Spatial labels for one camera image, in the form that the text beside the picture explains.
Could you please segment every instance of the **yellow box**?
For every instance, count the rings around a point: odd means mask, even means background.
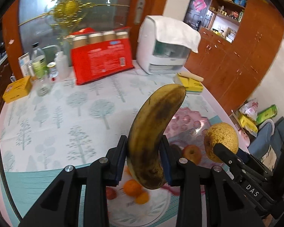
[[[21,78],[13,83],[10,83],[2,96],[6,103],[13,102],[29,94],[31,90],[30,76]]]
[[[257,137],[258,128],[250,118],[244,114],[240,114],[239,121],[244,129],[246,129],[253,136]]]
[[[203,91],[203,85],[201,84],[201,82],[192,78],[187,78],[176,74],[173,81],[177,84],[183,85],[186,91],[194,93],[201,93]]]

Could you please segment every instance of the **banana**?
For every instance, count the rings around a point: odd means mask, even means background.
[[[185,95],[182,85],[162,86],[143,104],[131,125],[127,165],[133,178],[147,189],[158,189],[166,182],[159,161],[159,143]]]

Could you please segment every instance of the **table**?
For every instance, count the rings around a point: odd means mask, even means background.
[[[128,135],[143,103],[160,86],[173,83],[173,76],[147,75],[136,65],[135,69],[77,86],[72,75],[55,83],[44,97],[32,90],[29,96],[5,104],[0,115],[0,147],[10,190],[22,216],[61,168],[89,164],[115,147],[120,135]],[[183,104],[208,117],[211,124],[223,121],[234,127],[206,88],[201,95],[187,94]],[[247,151],[240,136],[239,146]],[[168,200],[168,207],[150,226],[164,221],[174,226],[178,199],[169,194],[162,197]],[[8,223],[17,226],[1,180],[0,210]],[[129,222],[124,226],[137,226]]]

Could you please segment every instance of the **white wall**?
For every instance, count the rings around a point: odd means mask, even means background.
[[[272,104],[278,107],[278,115],[274,120],[284,116],[284,39],[273,64],[250,99],[258,98],[259,110]]]
[[[236,24],[231,23],[228,20],[225,20],[225,19],[222,19],[222,18],[216,16],[211,28],[218,29],[219,26],[221,26],[221,30],[223,30],[223,31],[226,31],[228,27],[230,27],[231,29],[233,29],[235,31],[238,31],[238,29],[239,29],[239,26],[237,26]]]
[[[163,16],[184,20],[190,0],[167,0]]]

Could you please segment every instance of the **black cable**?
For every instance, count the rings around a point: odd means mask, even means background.
[[[19,221],[21,221],[22,217],[21,217],[21,215],[20,215],[20,213],[19,213],[19,211],[16,207],[16,204],[13,200],[13,197],[11,196],[11,191],[9,190],[8,182],[6,181],[6,176],[5,176],[5,172],[4,172],[4,168],[3,168],[3,162],[2,162],[2,156],[1,156],[1,150],[0,150],[0,175],[1,175],[3,186],[4,186],[4,190],[5,190],[6,195],[8,197],[8,201],[11,205],[11,208],[13,209],[13,211],[16,214]]]

